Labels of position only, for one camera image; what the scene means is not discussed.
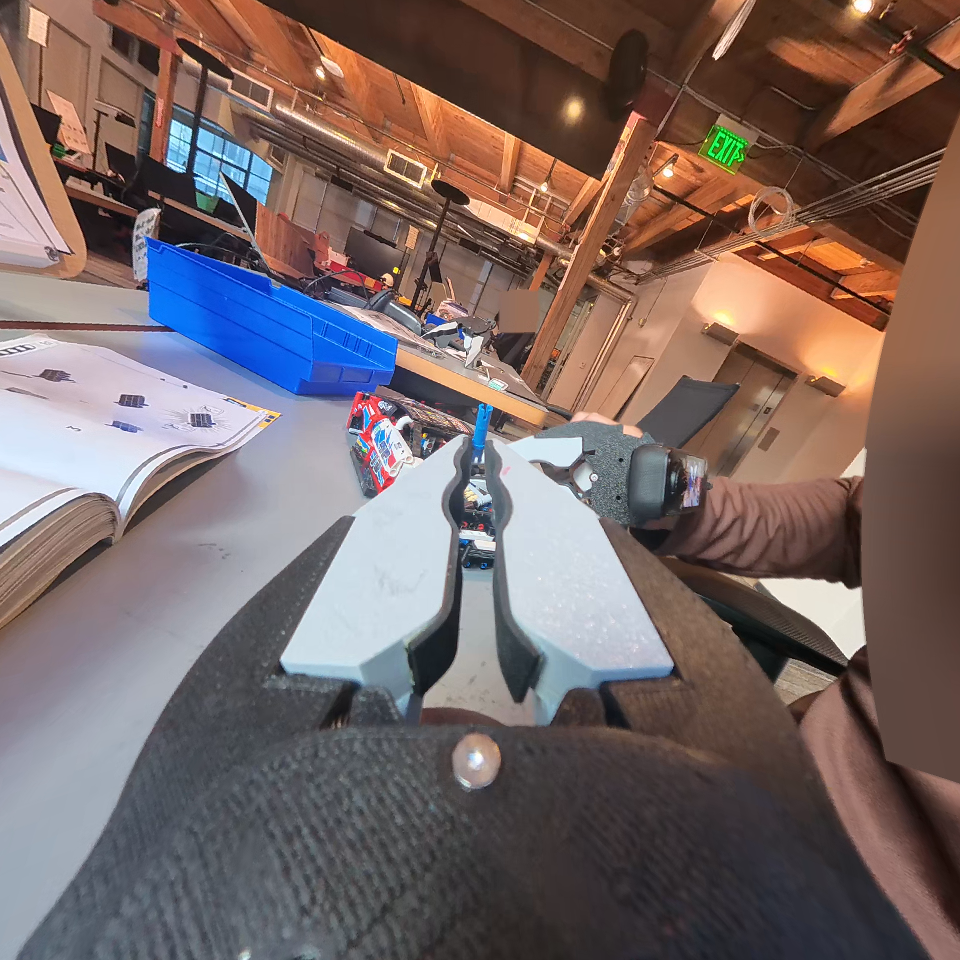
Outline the green exit sign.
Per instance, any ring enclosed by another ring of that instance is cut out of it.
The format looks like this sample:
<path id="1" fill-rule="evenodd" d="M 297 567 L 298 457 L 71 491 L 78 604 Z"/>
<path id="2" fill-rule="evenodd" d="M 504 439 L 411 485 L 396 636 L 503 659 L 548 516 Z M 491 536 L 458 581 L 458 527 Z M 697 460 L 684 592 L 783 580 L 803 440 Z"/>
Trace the green exit sign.
<path id="1" fill-rule="evenodd" d="M 715 123 L 703 139 L 698 157 L 730 175 L 738 173 L 754 145 L 750 133 Z"/>

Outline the person's right forearm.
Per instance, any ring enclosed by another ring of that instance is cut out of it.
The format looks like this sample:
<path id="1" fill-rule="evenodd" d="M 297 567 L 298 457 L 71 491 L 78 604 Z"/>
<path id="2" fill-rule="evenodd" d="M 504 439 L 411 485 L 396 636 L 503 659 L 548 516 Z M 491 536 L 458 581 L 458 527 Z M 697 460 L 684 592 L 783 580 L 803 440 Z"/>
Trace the person's right forearm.
<path id="1" fill-rule="evenodd" d="M 789 484 L 712 483 L 668 529 L 633 531 L 656 555 L 754 579 L 862 586 L 861 476 Z"/>

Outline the person's right hand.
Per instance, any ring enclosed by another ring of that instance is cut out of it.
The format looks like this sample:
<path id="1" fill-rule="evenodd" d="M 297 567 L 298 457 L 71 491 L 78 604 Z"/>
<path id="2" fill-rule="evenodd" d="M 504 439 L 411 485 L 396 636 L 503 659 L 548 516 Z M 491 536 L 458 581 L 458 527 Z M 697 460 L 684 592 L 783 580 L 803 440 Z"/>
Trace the person's right hand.
<path id="1" fill-rule="evenodd" d="M 588 412 L 578 412 L 572 415 L 571 418 L 572 424 L 581 424 L 581 423 L 591 423 L 601 426 L 609 426 L 615 429 L 618 429 L 625 436 L 630 436 L 638 439 L 644 437 L 644 432 L 642 428 L 636 425 L 622 424 L 618 421 L 615 421 L 611 418 L 606 417 L 603 414 L 597 413 L 588 413 Z"/>

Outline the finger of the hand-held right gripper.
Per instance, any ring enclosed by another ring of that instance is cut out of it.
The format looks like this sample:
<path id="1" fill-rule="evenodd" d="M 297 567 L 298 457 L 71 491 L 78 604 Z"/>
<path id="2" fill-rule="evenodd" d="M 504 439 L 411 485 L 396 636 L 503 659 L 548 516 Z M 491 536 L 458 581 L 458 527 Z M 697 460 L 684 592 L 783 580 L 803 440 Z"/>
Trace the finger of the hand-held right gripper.
<path id="1" fill-rule="evenodd" d="M 575 466 L 584 457 L 581 437 L 526 437 L 510 444 L 524 461 L 547 466 Z"/>

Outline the toy brick race car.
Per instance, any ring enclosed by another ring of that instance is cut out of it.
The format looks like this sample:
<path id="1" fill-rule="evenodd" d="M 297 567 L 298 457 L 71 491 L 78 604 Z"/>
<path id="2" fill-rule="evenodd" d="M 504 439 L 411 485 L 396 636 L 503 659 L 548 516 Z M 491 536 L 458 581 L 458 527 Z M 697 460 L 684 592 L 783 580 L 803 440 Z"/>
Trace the toy brick race car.
<path id="1" fill-rule="evenodd" d="M 346 430 L 361 491 L 375 498 L 448 443 L 473 439 L 476 426 L 448 409 L 380 387 L 355 394 Z M 494 503 L 483 455 L 470 447 L 474 460 L 459 514 L 459 560 L 465 569 L 489 570 L 497 557 Z"/>

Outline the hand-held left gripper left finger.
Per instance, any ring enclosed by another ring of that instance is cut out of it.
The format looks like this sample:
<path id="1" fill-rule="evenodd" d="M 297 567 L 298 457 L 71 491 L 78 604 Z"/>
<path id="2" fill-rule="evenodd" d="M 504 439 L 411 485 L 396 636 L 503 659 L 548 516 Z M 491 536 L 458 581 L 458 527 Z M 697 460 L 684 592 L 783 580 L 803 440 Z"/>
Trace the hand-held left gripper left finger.
<path id="1" fill-rule="evenodd" d="M 470 440 L 451 440 L 354 512 L 280 657 L 289 675 L 425 694 L 458 646 Z"/>

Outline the black mesh office chair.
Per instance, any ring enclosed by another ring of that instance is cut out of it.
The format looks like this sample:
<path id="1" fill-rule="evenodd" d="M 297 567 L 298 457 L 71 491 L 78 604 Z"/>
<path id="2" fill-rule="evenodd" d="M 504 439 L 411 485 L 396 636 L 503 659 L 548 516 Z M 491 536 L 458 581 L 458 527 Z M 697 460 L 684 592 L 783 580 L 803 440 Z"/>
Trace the black mesh office chair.
<path id="1" fill-rule="evenodd" d="M 770 681 L 789 661 L 839 677 L 848 658 L 809 618 L 726 574 L 678 558 L 662 563 L 733 630 Z"/>

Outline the metal elevator door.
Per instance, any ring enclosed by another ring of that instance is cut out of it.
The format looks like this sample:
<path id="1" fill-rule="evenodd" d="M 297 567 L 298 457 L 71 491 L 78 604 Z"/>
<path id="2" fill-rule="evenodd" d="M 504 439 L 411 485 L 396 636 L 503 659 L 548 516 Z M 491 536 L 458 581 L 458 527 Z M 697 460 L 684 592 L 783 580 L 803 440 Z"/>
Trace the metal elevator door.
<path id="1" fill-rule="evenodd" d="M 737 390 L 702 431 L 701 453 L 711 476 L 732 476 L 798 379 L 798 372 L 738 342 L 714 376 Z"/>

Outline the building instruction booklet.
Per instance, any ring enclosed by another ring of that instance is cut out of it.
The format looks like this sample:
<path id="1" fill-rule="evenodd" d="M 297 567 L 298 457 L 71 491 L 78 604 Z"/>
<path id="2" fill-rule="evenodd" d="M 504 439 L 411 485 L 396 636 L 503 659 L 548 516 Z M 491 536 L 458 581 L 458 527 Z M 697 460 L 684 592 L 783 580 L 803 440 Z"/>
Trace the building instruction booklet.
<path id="1" fill-rule="evenodd" d="M 99 345 L 2 342 L 2 627 L 90 548 L 121 539 L 169 482 L 279 417 Z"/>

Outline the wooden support column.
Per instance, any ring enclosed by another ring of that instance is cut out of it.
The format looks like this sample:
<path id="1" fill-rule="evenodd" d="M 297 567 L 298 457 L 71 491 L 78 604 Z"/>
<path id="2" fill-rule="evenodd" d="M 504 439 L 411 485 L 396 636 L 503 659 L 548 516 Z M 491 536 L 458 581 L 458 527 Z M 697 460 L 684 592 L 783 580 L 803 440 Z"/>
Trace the wooden support column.
<path id="1" fill-rule="evenodd" d="M 646 163 L 649 148 L 656 136 L 656 126 L 642 114 L 634 112 L 622 136 L 609 175 L 605 177 L 578 246 L 566 267 L 543 324 L 538 330 L 522 378 L 535 392 L 549 358 L 563 333 L 577 299 L 585 286 L 611 226 L 621 209 L 629 188 Z"/>

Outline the wooden document stand board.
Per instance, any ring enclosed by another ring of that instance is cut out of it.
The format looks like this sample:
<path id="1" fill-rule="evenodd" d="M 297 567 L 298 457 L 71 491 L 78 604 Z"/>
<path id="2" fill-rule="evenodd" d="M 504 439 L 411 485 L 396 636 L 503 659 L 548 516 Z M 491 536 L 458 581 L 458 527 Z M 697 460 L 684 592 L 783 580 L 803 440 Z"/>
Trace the wooden document stand board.
<path id="1" fill-rule="evenodd" d="M 49 211 L 61 241 L 58 245 L 59 262 L 48 269 L 31 269 L 1 262 L 1 270 L 55 279 L 74 279 L 86 267 L 87 243 L 5 41 L 1 42 L 2 102 L 6 105 L 11 125 L 15 126 L 18 146 L 30 178 Z"/>

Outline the cluttered background table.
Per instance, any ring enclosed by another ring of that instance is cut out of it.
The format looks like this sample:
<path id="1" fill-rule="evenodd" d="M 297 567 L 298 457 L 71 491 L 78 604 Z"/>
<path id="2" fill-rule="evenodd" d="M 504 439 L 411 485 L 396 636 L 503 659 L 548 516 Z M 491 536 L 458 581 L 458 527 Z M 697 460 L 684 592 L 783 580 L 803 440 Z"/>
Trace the cluttered background table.
<path id="1" fill-rule="evenodd" d="M 443 407 L 473 409 L 480 403 L 537 429 L 559 426 L 570 419 L 542 402 L 510 366 L 480 352 L 474 359 L 441 348 L 403 323 L 383 313 L 333 302 L 332 306 L 398 343 L 390 390 L 410 399 Z"/>

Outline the person's brown sweater torso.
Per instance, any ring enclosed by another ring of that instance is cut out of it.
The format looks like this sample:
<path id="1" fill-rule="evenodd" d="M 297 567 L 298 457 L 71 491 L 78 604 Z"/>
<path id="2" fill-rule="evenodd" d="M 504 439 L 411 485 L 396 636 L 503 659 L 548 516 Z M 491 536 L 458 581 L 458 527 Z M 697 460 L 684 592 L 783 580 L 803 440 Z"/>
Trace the person's brown sweater torso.
<path id="1" fill-rule="evenodd" d="M 867 649 L 790 706 L 839 819 L 931 958 L 959 957 L 959 785 L 888 761 Z"/>

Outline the printed paper sheet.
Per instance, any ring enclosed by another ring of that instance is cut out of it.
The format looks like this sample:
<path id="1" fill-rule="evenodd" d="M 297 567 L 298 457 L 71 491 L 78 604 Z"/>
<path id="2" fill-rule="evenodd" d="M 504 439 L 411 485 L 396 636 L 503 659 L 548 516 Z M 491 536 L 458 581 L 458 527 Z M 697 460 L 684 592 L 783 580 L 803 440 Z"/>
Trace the printed paper sheet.
<path id="1" fill-rule="evenodd" d="M 1 262 L 48 269 L 61 258 L 58 234 L 19 149 L 16 127 L 1 102 Z"/>

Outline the blue plastic bin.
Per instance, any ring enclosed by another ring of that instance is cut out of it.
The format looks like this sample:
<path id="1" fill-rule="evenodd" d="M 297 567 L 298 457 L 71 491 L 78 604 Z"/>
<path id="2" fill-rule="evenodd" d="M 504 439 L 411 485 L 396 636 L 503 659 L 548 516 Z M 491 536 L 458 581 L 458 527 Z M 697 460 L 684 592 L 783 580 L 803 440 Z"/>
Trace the blue plastic bin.
<path id="1" fill-rule="evenodd" d="M 266 275 L 148 239 L 150 318 L 298 396 L 392 380 L 395 336 Z"/>

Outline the grey desk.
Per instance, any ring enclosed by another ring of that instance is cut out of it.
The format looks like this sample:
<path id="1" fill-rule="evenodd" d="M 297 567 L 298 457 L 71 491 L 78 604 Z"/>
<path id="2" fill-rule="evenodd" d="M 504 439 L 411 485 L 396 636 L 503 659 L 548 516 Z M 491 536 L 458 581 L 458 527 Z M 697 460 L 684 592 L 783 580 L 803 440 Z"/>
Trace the grey desk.
<path id="1" fill-rule="evenodd" d="M 303 398 L 148 324 L 147 295 L 5 273 L 2 330 L 43 323 L 280 418 L 181 475 L 2 630 L 2 958 L 19 950 L 102 832 L 168 699 L 220 629 L 364 502 L 350 402 Z"/>

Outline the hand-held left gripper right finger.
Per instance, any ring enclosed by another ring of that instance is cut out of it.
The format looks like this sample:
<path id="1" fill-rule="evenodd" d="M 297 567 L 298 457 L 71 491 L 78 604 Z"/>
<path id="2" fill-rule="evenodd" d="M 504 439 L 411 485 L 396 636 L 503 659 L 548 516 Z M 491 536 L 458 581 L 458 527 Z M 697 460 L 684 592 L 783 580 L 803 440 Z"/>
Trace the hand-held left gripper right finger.
<path id="1" fill-rule="evenodd" d="M 662 680 L 675 663 L 600 516 L 510 444 L 485 450 L 497 654 L 510 696 L 550 724 L 570 691 Z"/>

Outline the black floor lamp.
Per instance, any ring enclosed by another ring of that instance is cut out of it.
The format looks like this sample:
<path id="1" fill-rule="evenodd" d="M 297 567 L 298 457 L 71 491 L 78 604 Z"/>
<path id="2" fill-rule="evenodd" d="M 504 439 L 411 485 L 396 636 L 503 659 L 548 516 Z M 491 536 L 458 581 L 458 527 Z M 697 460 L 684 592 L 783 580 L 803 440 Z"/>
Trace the black floor lamp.
<path id="1" fill-rule="evenodd" d="M 198 94 L 194 108 L 194 119 L 191 125 L 190 141 L 186 161 L 186 173 L 195 177 L 195 163 L 198 149 L 200 126 L 203 119 L 203 110 L 209 87 L 210 73 L 226 81 L 228 85 L 234 80 L 234 71 L 216 55 L 211 54 L 197 43 L 179 37 L 175 41 L 178 49 L 199 65 Z"/>
<path id="2" fill-rule="evenodd" d="M 437 253 L 437 244 L 440 240 L 442 228 L 447 219 L 450 207 L 454 206 L 462 208 L 467 207 L 470 203 L 470 198 L 468 195 L 448 181 L 435 177 L 431 181 L 430 186 L 434 193 L 436 193 L 438 197 L 442 198 L 443 203 L 438 214 L 433 235 L 431 237 L 429 246 L 427 247 L 419 277 L 414 288 L 414 307 L 417 307 L 421 294 L 426 289 L 426 282 L 428 280 L 432 283 L 442 282 L 440 258 Z"/>

